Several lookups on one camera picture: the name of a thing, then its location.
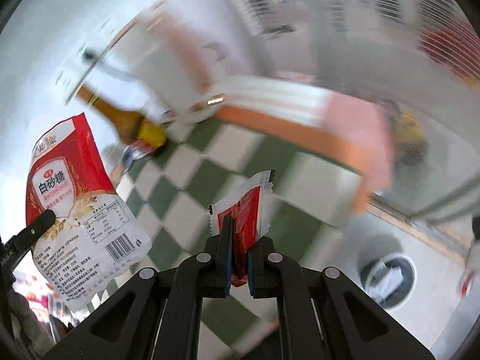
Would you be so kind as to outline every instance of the nutrition facts table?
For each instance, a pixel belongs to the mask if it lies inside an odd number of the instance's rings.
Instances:
[[[128,222],[128,215],[115,200],[109,205],[104,204],[94,209],[94,215],[87,219],[83,225],[92,241],[98,244]]]

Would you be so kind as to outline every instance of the red and white bag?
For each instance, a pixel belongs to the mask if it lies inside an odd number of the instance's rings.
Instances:
[[[232,285],[247,283],[247,251],[270,227],[270,197],[272,171],[253,175],[227,197],[210,206],[210,230],[212,235],[222,231],[223,218],[235,219],[232,250]]]
[[[58,123],[35,144],[27,224],[46,209],[57,220],[35,244],[33,260],[72,311],[152,246],[106,174],[85,114]]]

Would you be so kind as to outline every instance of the orange border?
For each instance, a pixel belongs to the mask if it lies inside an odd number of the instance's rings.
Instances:
[[[366,148],[348,142],[320,128],[303,126],[289,120],[233,105],[224,105],[215,117],[227,123],[245,126],[252,130],[282,138],[343,163],[356,169],[360,174],[364,174],[367,170],[369,155]],[[367,188],[366,178],[363,177],[352,208],[354,214],[367,208],[370,194],[371,191]]]

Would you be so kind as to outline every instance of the triangular cutout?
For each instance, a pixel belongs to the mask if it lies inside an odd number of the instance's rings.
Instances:
[[[387,325],[380,321],[351,292],[346,292],[344,298],[363,342],[369,342],[388,333]]]
[[[117,341],[123,328],[123,324],[134,303],[135,294],[127,294],[120,302],[112,307],[102,319],[95,322],[90,332],[97,337],[103,338],[112,344]]]

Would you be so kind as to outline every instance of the green and white checkered mat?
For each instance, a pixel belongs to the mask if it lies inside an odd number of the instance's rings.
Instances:
[[[117,191],[152,237],[148,257],[130,270],[165,270],[203,250],[210,236],[208,206],[257,172],[274,169],[275,249],[303,266],[327,264],[348,217],[360,176],[284,140],[209,119],[169,127],[170,141],[156,159],[135,161]],[[92,301],[98,306],[131,273],[112,281]],[[277,325],[274,299],[253,299],[248,286],[227,299],[204,299],[198,358],[236,358]]]

